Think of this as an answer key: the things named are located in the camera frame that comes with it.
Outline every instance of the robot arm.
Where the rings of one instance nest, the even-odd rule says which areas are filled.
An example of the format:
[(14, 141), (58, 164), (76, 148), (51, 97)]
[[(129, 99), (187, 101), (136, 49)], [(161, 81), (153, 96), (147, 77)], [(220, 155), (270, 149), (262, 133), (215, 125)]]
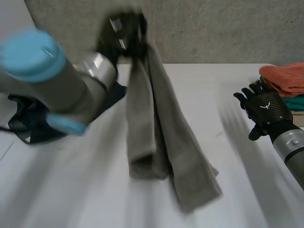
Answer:
[(249, 87), (253, 92), (242, 89), (246, 97), (234, 94), (256, 123), (249, 139), (269, 134), (273, 147), (304, 190), (304, 131), (293, 124), (293, 116), (276, 90), (260, 82)]
[(83, 135), (117, 85), (117, 62), (137, 46), (142, 15), (118, 13), (104, 21), (96, 50), (72, 65), (46, 32), (24, 31), (1, 50), (0, 92), (33, 97), (49, 110), (46, 122), (69, 134)]

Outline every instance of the folded towel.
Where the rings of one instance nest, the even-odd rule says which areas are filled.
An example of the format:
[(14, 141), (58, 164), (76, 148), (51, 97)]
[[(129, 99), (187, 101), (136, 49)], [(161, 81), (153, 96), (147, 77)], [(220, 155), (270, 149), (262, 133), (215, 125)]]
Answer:
[(284, 97), (283, 100), (292, 111), (304, 111), (304, 95), (293, 98)]
[(294, 125), (304, 127), (304, 112), (291, 111), (294, 117)]
[(287, 66), (263, 66), (259, 70), (264, 81), (276, 89), (281, 97), (304, 94), (304, 63)]
[(202, 154), (154, 47), (148, 46), (144, 60), (133, 63), (126, 113), (132, 177), (164, 179), (172, 174), (185, 212), (221, 194), (217, 171)]

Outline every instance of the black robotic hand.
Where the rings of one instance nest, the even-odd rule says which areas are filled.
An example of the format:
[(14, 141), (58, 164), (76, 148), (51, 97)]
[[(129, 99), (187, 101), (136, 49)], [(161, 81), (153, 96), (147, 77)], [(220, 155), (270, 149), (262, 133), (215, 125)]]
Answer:
[(111, 13), (101, 26), (96, 51), (107, 57), (114, 66), (120, 56), (138, 57), (144, 50), (141, 48), (141, 38), (146, 30), (147, 22), (142, 13)]
[(248, 136), (250, 140), (254, 141), (268, 134), (277, 135), (277, 129), (283, 128), (284, 132), (285, 128), (289, 130), (295, 127), (289, 108), (276, 90), (259, 81), (250, 84), (249, 87), (253, 92), (248, 88), (242, 89), (246, 98), (241, 93), (235, 93), (233, 96), (241, 102), (241, 108), (246, 111), (249, 119), (256, 123)]

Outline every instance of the white table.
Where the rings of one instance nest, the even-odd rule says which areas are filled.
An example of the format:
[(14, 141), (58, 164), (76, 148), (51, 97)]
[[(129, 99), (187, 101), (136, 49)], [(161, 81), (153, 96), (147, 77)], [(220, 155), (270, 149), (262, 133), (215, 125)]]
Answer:
[[(268, 137), (232, 96), (263, 64), (167, 64), (182, 111), (219, 171), (223, 196), (181, 214), (168, 180), (134, 181), (126, 157), (125, 99), (84, 137), (28, 147), (0, 134), (1, 228), (303, 228), (304, 192)], [(127, 82), (129, 66), (120, 66)]]

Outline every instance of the light blue robot joint cap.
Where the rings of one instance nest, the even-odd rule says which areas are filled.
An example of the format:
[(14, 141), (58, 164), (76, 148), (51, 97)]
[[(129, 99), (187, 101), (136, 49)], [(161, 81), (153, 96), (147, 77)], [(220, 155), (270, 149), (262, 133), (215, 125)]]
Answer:
[(64, 68), (63, 49), (46, 32), (22, 31), (2, 46), (1, 68), (18, 81), (38, 83), (50, 80)]
[(83, 135), (87, 129), (83, 123), (64, 118), (57, 114), (48, 113), (46, 116), (46, 121), (51, 127), (67, 134), (73, 135)]

